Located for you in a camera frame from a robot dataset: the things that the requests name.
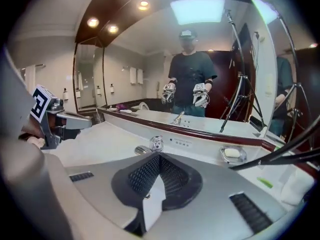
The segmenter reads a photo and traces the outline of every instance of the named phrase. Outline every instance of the wall-mounted dispenser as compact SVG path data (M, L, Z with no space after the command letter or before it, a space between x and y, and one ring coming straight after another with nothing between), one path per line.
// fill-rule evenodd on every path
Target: wall-mounted dispenser
M101 90L100 90L99 85L96 87L96 94L97 95L101 95Z
M81 98L81 93L80 93L79 88L76 88L76 89L75 89L75 97L76 97L76 98Z
M110 85L110 93L112 93L112 94L115 93L115 88L114 88L113 84Z
M64 88L64 90L63 90L63 100L64 101L69 100L69 93L67 91L67 88Z

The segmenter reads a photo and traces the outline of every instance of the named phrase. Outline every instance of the ceiling light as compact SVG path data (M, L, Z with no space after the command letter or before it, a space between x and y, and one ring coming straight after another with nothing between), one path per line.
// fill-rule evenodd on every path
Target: ceiling light
M225 0L178 0L170 6L179 25L221 22Z
M99 20L97 18L90 18L86 23L89 27L95 28L99 25Z
M139 4L138 4L138 9L140 11L146 11L148 10L150 7L149 5L149 2L148 1L141 1Z
M267 3L261 0L252 0L252 1L255 7L257 8L257 10L259 11L265 24L268 25L278 17L277 12L271 9L271 7Z
M309 46L309 48L316 48L317 46L318 46L317 43L313 43L313 44L311 44L311 45Z
M117 33L118 30L119 30L119 28L118 28L116 25L110 25L110 26L108 26L108 31L109 31L109 33L111 33L111 34Z

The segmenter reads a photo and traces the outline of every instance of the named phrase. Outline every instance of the dark t-shirt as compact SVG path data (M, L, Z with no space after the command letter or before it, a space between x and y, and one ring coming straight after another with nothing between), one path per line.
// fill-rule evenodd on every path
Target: dark t-shirt
M294 84L290 62L286 58L276 57L276 66L278 70L278 85L276 96L278 97L280 94L286 96L287 92L285 90L290 89L291 86ZM285 119L286 116L287 102L284 102L273 113L273 118Z
M197 51L191 55L177 54L173 57L169 78L176 78L174 104L188 107L193 104L195 85L204 83L209 78L216 78L214 64L208 54Z

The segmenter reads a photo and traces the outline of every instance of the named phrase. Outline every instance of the vent grille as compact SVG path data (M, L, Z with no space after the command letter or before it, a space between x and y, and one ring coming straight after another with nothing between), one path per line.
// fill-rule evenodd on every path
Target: vent grille
M234 194L229 198L253 233L257 234L272 224L272 221L268 216L264 214L244 193Z
M87 172L82 172L82 173L78 173L78 174L73 174L73 175L70 175L69 177L72 182L77 182L77 181L82 181L82 180L91 178L93 176L94 175L92 172L87 171Z

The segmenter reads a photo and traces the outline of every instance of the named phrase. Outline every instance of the soap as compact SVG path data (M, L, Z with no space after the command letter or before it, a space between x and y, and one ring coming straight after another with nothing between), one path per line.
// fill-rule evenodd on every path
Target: soap
M228 158L239 158L240 157L240 152L238 149L235 148L226 148L224 150L225 156Z

